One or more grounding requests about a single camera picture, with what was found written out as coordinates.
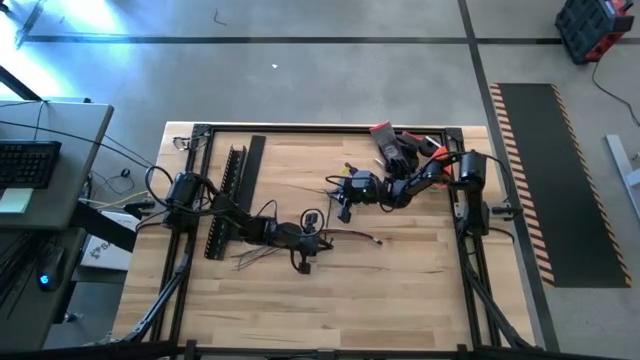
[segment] concrete floor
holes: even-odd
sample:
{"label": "concrete floor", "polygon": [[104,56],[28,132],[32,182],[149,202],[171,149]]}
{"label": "concrete floor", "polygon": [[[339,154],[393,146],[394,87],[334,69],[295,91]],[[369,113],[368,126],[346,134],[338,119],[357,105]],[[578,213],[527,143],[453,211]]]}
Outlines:
{"label": "concrete floor", "polygon": [[[181,37],[439,37],[463,39],[453,0],[8,1],[0,21],[2,64],[43,96],[81,96],[115,106],[108,134],[154,160],[166,121],[254,121],[486,125],[469,47],[458,44],[180,44]],[[39,17],[31,17],[36,3]],[[466,0],[479,38],[555,38],[561,0]],[[217,20],[226,25],[214,22]],[[23,41],[16,49],[15,41]],[[76,43],[60,36],[115,36]],[[163,44],[114,44],[118,35]],[[640,37],[637,26],[628,37]],[[45,42],[61,40],[64,42]],[[573,65],[558,45],[480,45],[488,82],[554,83],[564,98],[626,263],[640,279],[640,227],[603,136],[640,151],[626,108],[591,83],[592,65]],[[640,45],[616,46],[598,79],[640,108]],[[0,88],[0,94],[7,89]],[[101,150],[94,170],[130,167]],[[103,191],[99,197],[116,200]],[[54,326],[48,347],[86,342],[111,327],[121,287],[84,284]],[[546,288],[564,352],[640,358],[640,290]]]}

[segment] wooden tabletop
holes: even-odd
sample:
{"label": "wooden tabletop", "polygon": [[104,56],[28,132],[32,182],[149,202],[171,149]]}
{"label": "wooden tabletop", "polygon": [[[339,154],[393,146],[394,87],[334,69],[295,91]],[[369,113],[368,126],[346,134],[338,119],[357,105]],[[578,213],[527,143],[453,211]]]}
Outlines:
{"label": "wooden tabletop", "polygon": [[[158,165],[169,173],[183,170],[186,152],[172,145],[189,136],[193,123],[168,123]],[[465,147],[491,153],[484,127],[462,127]],[[249,146],[254,133],[216,133],[209,177],[219,185],[229,147]],[[307,208],[329,208],[324,177],[340,174],[348,161],[379,172],[368,135],[264,133],[265,151],[252,203],[255,214],[276,199],[278,220],[298,222]],[[202,154],[196,159],[200,164]],[[484,190],[488,202],[503,198],[497,167],[487,164]],[[163,196],[169,183],[160,174],[152,187]],[[455,350],[470,345],[453,221],[446,191],[428,189],[407,208],[383,213],[378,206],[354,206],[350,224],[335,217],[329,228],[357,229],[384,241],[383,246],[354,235],[335,235],[335,249],[312,260],[310,275],[300,275],[286,251],[237,270],[238,255],[249,245],[231,242],[224,261],[204,258],[210,218],[200,221],[184,309],[180,342],[198,346],[295,349]],[[265,210],[271,214],[272,208]],[[494,222],[492,226],[504,226]],[[533,343],[529,313],[511,240],[499,233],[484,238],[494,299],[512,325]],[[169,232],[147,228],[139,235],[113,336],[131,331],[155,300]],[[178,254],[176,263],[182,257]],[[482,337],[488,343],[486,317],[479,300]],[[166,312],[167,338],[173,310]]]}

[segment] black keyboard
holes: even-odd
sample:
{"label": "black keyboard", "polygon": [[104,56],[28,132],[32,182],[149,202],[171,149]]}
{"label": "black keyboard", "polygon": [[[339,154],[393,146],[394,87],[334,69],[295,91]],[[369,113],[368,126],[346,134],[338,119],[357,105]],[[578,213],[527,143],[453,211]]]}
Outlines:
{"label": "black keyboard", "polygon": [[0,189],[44,189],[60,154],[58,141],[0,140]]}

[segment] red object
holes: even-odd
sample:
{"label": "red object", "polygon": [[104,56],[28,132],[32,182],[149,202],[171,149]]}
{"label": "red object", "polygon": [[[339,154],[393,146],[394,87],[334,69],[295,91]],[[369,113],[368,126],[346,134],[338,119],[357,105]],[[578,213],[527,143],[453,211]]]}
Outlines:
{"label": "red object", "polygon": [[424,136],[417,136],[417,135],[413,135],[412,133],[408,132],[408,131],[403,131],[402,135],[408,135],[411,136],[412,138],[418,140],[418,141],[422,141],[424,139]]}
{"label": "red object", "polygon": [[[613,6],[613,9],[616,12],[615,13],[616,19],[622,19],[624,17],[630,16],[627,14],[627,10],[629,9],[629,7],[626,6],[628,4],[627,1],[623,1],[623,0],[605,0],[605,1],[609,2]],[[589,62],[595,62],[600,60],[600,58],[602,58],[602,55],[604,55],[615,43],[617,43],[618,40],[622,38],[622,36],[625,34],[626,31],[628,30],[625,30],[622,32],[610,32],[607,36],[600,39],[598,44],[594,46],[593,49],[591,49],[591,51],[587,53],[587,55],[585,56],[585,59]]]}
{"label": "red object", "polygon": [[[431,157],[434,160],[438,160],[438,159],[444,159],[446,158],[446,154],[448,153],[447,148],[444,146],[440,146],[438,148],[438,150],[436,150],[435,153],[433,153],[433,156]],[[452,169],[451,169],[451,165],[447,166],[444,168],[444,172],[451,175],[452,174]],[[436,184],[434,185],[435,187],[439,188],[439,189],[444,189],[447,187],[447,185],[440,185],[440,184]]]}
{"label": "red object", "polygon": [[378,129],[380,129],[381,127],[383,127],[383,126],[387,125],[388,123],[389,123],[388,121],[385,121],[385,122],[383,122],[382,124],[378,124],[378,125],[376,125],[376,126],[374,126],[374,127],[372,127],[372,128],[369,128],[369,131],[378,130]]}

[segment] orange and black stripe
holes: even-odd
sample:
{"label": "orange and black stripe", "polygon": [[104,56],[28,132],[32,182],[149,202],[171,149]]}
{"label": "orange and black stripe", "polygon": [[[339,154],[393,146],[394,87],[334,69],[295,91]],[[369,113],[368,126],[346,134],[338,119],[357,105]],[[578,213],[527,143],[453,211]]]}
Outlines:
{"label": "orange and black stripe", "polygon": [[507,108],[504,105],[502,98],[502,92],[500,86],[492,84],[490,86],[491,97],[496,110],[496,116],[498,118],[498,126],[500,127],[500,133],[502,140],[507,150],[507,157],[509,158],[509,164],[514,178],[516,186],[516,192],[520,198],[520,204],[522,205],[522,212],[524,215],[527,230],[529,231],[529,237],[531,238],[531,244],[533,245],[533,251],[535,253],[536,262],[538,263],[538,270],[540,271],[540,277],[544,284],[554,286],[553,269],[551,262],[549,261],[549,254],[547,253],[547,247],[544,242],[544,236],[538,222],[538,214],[536,213],[536,206],[531,194],[529,193],[529,185],[527,184],[527,177],[524,173],[524,165],[520,159],[520,153],[518,152],[518,144],[513,135],[511,129],[511,123],[509,122],[509,114]]}
{"label": "orange and black stripe", "polygon": [[582,165],[582,169],[587,177],[587,181],[589,181],[589,185],[591,186],[591,191],[593,192],[593,198],[598,205],[598,209],[600,210],[600,215],[602,216],[602,221],[604,222],[604,226],[607,228],[607,233],[609,234],[609,239],[611,240],[611,244],[613,246],[613,250],[616,252],[616,256],[618,258],[618,262],[620,264],[620,269],[624,273],[625,282],[627,286],[631,287],[631,274],[629,274],[629,270],[627,266],[624,264],[624,257],[622,256],[622,251],[620,250],[620,245],[616,240],[616,236],[613,232],[613,227],[609,222],[609,217],[607,216],[607,212],[604,209],[604,205],[602,205],[602,200],[600,199],[600,195],[598,194],[598,190],[596,190],[595,185],[593,184],[593,178],[591,177],[591,173],[589,172],[589,168],[587,167],[587,162],[584,159],[584,154],[582,153],[582,149],[580,149],[580,144],[576,138],[576,135],[573,131],[573,126],[571,125],[571,120],[569,120],[569,115],[567,114],[567,107],[564,105],[564,102],[560,98],[560,92],[555,85],[551,85],[553,89],[553,93],[556,96],[556,101],[558,102],[558,107],[560,108],[560,112],[562,113],[562,117],[564,118],[564,122],[567,125],[567,129],[569,130],[569,135],[571,136],[571,140],[573,141],[573,146],[578,154],[578,158],[580,158],[580,164]]}

